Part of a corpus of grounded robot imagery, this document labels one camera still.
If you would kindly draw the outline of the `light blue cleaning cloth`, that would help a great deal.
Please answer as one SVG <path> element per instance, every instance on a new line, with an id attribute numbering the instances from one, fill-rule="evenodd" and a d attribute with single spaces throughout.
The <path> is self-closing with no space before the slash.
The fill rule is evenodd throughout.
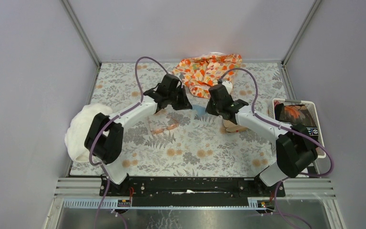
<path id="1" fill-rule="evenodd" d="M 202 117 L 206 114 L 206 108 L 203 106 L 193 104 L 192 109 L 197 112 L 198 117 Z"/>

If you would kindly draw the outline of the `clear pink sunglasses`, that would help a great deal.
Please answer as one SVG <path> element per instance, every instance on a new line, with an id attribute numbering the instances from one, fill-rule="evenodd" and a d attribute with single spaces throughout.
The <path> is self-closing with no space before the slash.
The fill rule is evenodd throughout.
<path id="1" fill-rule="evenodd" d="M 172 131 L 179 127 L 180 123 L 172 116 L 166 115 L 153 115 L 147 118 L 149 131 L 152 135 L 159 135 L 165 131 Z"/>

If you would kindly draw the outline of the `plaid glasses case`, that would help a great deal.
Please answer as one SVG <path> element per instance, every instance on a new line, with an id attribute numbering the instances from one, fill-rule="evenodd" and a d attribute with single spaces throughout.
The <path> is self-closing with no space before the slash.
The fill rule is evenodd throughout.
<path id="1" fill-rule="evenodd" d="M 234 124 L 233 122 L 224 119 L 222 122 L 222 127 L 220 128 L 220 132 L 222 134 L 238 133 L 246 130 L 248 130 L 248 128 Z"/>

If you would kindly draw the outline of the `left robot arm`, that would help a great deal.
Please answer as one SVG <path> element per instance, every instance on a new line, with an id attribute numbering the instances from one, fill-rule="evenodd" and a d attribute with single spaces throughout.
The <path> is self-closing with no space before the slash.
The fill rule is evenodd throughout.
<path id="1" fill-rule="evenodd" d="M 98 158 L 106 177 L 112 182 L 111 191 L 117 196 L 128 192 L 128 176 L 119 156 L 124 133 L 137 122 L 159 112 L 167 106 L 174 110 L 191 109 L 185 88 L 177 76 L 167 73 L 155 88 L 143 93 L 143 99 L 119 113 L 94 116 L 84 146 L 90 156 Z"/>

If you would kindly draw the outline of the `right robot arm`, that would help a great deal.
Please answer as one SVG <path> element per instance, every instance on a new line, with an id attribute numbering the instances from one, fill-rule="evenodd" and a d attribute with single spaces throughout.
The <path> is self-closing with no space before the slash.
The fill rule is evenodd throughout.
<path id="1" fill-rule="evenodd" d="M 233 100 L 223 84 L 211 87 L 209 93 L 211 98 L 206 107 L 207 113 L 246 127 L 275 146 L 276 162 L 255 177 L 256 194 L 267 196 L 278 181 L 296 177 L 317 159 L 316 141 L 309 135 L 306 126 L 282 123 L 259 114 L 247 102 Z"/>

